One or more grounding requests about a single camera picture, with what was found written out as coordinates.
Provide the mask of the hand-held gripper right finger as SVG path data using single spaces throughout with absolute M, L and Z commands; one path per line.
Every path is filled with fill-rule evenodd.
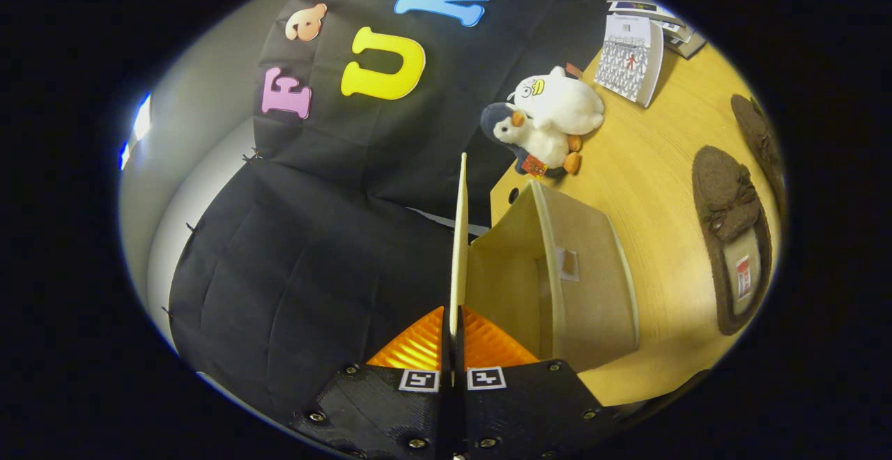
M 456 360 L 466 459 L 570 459 L 618 429 L 618 413 L 596 399 L 569 362 L 536 358 L 465 307 Z

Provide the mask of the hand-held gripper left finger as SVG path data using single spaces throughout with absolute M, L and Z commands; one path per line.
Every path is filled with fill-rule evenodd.
M 360 459 L 442 459 L 438 440 L 444 361 L 440 305 L 366 362 L 347 362 L 294 413 L 292 429 Z

